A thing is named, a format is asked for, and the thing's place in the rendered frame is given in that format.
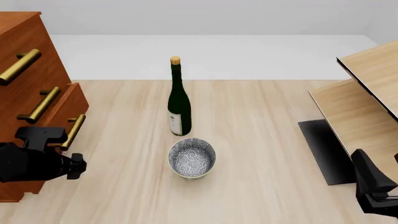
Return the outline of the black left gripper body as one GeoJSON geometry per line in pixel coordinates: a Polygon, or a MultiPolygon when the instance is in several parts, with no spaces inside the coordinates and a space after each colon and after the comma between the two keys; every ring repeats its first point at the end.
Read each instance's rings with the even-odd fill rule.
{"type": "Polygon", "coordinates": [[[24,126],[18,128],[15,138],[24,142],[24,149],[45,149],[48,143],[64,143],[68,135],[65,128],[24,126]]]}

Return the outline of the dark green wine bottle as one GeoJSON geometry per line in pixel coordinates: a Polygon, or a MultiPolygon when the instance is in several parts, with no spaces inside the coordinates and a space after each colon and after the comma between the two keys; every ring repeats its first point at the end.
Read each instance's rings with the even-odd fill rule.
{"type": "Polygon", "coordinates": [[[182,83],[180,57],[170,58],[170,68],[172,90],[167,104],[169,127],[174,135],[186,136],[192,129],[192,111],[182,83]]]}

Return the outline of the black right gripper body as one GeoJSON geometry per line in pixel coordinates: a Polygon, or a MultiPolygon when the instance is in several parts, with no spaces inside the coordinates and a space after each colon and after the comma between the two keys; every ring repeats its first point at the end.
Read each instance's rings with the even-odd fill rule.
{"type": "Polygon", "coordinates": [[[398,214],[398,195],[387,193],[365,194],[356,191],[356,199],[364,213],[398,214]]]}

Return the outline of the pale wooden shelf rack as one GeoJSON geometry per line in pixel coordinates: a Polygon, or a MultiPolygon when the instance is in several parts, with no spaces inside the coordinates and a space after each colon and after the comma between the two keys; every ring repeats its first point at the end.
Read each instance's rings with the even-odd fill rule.
{"type": "Polygon", "coordinates": [[[331,135],[347,156],[398,168],[398,40],[336,60],[351,78],[309,91],[331,135]]]}

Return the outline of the flat black base plate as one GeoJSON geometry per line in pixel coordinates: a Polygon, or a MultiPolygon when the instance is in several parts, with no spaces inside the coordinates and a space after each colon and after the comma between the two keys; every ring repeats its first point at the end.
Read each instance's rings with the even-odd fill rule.
{"type": "Polygon", "coordinates": [[[328,185],[356,182],[351,158],[324,119],[298,123],[328,185]]]}

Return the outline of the wooden cabinet with drawers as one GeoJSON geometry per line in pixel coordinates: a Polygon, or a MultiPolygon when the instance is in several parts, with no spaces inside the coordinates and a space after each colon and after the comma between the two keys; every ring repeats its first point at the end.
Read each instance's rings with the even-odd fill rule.
{"type": "Polygon", "coordinates": [[[0,203],[38,194],[48,180],[79,179],[66,156],[89,104],[71,82],[39,12],[0,12],[0,203]]]}

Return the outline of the blue white patterned bowl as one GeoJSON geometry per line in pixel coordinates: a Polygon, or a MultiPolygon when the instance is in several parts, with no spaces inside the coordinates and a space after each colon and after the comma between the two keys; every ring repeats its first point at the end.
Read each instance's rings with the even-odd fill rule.
{"type": "Polygon", "coordinates": [[[202,179],[216,164],[216,151],[205,140],[184,138],[177,141],[167,156],[171,170],[187,180],[202,179]]]}

